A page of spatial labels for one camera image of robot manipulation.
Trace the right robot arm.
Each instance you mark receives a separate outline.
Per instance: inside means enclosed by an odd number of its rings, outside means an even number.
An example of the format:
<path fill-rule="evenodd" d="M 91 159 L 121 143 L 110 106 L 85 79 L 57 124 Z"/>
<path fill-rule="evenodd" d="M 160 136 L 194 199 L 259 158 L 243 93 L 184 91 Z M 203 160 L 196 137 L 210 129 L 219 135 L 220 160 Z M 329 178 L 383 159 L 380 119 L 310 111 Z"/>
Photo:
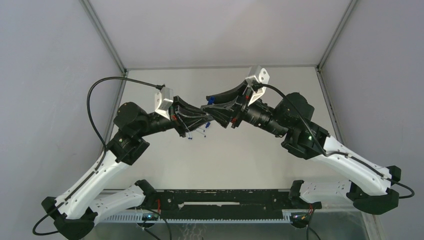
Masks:
<path fill-rule="evenodd" d="M 291 155 L 322 163 L 344 176 L 337 182 L 295 180 L 289 192 L 289 203 L 295 208 L 323 203 L 351 204 L 356 209 L 382 215 L 398 207 L 400 194 L 392 189 L 401 179 L 395 165 L 374 164 L 339 142 L 323 127 L 312 121 L 314 107 L 298 92 L 283 94 L 271 107 L 260 98 L 266 84 L 246 83 L 207 97 L 201 109 L 222 127 L 237 128 L 247 122 L 283 138 L 281 146 Z"/>

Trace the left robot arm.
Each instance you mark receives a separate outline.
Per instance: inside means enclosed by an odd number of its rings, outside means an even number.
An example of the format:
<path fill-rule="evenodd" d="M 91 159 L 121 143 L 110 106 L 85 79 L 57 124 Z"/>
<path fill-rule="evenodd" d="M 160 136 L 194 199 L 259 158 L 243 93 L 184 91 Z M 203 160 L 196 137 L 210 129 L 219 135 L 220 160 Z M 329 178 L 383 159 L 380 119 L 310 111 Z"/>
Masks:
<path fill-rule="evenodd" d="M 145 136 L 174 129 L 181 137 L 212 120 L 200 108 L 180 97 L 173 99 L 168 109 L 169 118 L 147 113 L 134 102 L 126 102 L 118 109 L 114 124 L 117 133 L 94 165 L 65 193 L 46 197 L 42 207 L 53 219 L 58 233 L 69 240 L 85 237 L 99 222 L 128 208 L 153 207 L 156 190 L 146 181 L 138 180 L 129 188 L 107 197 L 100 197 L 119 173 L 132 166 L 149 147 Z"/>

